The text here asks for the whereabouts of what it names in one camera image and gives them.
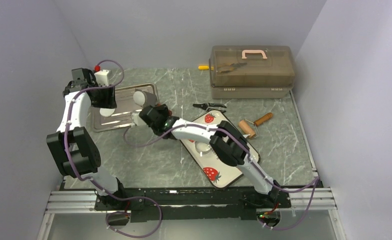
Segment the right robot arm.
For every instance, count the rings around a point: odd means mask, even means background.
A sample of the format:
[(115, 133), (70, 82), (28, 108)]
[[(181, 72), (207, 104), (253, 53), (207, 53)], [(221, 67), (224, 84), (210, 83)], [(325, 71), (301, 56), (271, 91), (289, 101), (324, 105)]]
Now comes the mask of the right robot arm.
[(187, 121), (172, 116), (165, 104), (144, 107), (134, 122), (143, 122), (160, 139), (194, 140), (209, 145), (223, 164), (236, 167), (249, 179), (257, 192), (258, 207), (270, 208), (278, 202), (276, 181), (258, 164), (248, 141), (230, 122), (209, 125)]

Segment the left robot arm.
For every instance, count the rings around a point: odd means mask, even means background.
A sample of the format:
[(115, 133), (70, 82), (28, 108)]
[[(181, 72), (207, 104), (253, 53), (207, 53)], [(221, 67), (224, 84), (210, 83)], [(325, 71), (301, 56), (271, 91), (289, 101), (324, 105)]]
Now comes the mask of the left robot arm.
[(63, 91), (62, 122), (55, 133), (47, 135), (48, 148), (61, 175), (89, 180), (100, 201), (121, 210), (128, 201), (123, 185), (101, 166), (100, 152), (86, 130), (90, 107), (102, 110), (117, 107), (115, 89), (109, 87), (111, 72), (96, 66), (94, 70), (74, 69), (72, 76)]

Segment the spatula with wooden handle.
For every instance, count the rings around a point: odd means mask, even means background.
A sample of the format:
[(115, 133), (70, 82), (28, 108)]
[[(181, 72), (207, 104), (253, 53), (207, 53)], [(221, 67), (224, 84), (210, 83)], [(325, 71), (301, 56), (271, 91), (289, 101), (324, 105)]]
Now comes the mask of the spatula with wooden handle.
[(142, 108), (145, 108), (147, 106), (152, 106), (152, 107), (156, 107), (158, 105), (158, 98), (154, 93), (151, 92), (147, 92), (144, 90), (140, 90), (137, 89), (136, 91), (143, 91), (146, 95), (146, 103), (144, 104), (144, 106)]

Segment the strawberry pattern white tray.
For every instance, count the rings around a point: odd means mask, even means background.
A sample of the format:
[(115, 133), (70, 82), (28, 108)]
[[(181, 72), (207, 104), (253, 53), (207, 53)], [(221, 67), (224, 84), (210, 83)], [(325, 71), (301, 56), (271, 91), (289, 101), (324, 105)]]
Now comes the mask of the strawberry pattern white tray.
[[(212, 110), (196, 118), (193, 122), (205, 125), (216, 125), (223, 120), (230, 122), (222, 112)], [(202, 142), (196, 142), (192, 139), (181, 139), (180, 142), (214, 187), (218, 189), (226, 188), (243, 176), (243, 173), (238, 168), (224, 164), (209, 145)], [(253, 155), (256, 162), (259, 163), (259, 152), (250, 143), (247, 145), (250, 148), (251, 155)]]

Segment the white dough ball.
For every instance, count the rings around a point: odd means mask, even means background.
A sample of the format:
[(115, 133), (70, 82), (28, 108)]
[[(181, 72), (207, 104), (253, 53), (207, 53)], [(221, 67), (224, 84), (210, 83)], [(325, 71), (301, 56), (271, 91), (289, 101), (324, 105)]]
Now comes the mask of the white dough ball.
[(133, 94), (133, 100), (135, 104), (143, 107), (144, 104), (146, 103), (146, 95), (143, 91), (136, 90)]

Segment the wooden rolling pin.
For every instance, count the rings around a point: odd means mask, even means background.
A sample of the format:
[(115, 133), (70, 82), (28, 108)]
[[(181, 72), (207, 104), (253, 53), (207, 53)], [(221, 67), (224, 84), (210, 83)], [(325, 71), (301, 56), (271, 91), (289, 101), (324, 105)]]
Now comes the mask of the wooden rolling pin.
[(247, 139), (259, 136), (258, 127), (273, 118), (273, 113), (269, 112), (255, 121), (243, 119), (238, 123), (238, 127), (243, 131), (243, 136)]

